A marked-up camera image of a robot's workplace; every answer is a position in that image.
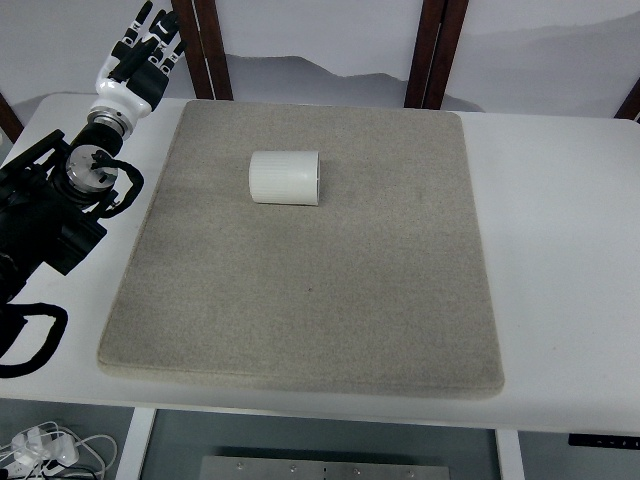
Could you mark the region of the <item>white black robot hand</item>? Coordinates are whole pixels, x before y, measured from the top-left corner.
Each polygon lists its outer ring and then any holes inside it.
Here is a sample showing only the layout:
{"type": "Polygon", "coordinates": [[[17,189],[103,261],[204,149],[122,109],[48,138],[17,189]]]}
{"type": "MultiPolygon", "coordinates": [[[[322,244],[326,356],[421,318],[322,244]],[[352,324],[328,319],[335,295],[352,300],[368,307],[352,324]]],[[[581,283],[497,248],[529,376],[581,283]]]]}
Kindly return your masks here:
{"type": "Polygon", "coordinates": [[[111,109],[130,112],[133,123],[156,109],[169,84],[170,74],[185,50],[176,41],[179,17],[145,2],[105,60],[96,79],[96,92],[111,109]]]}

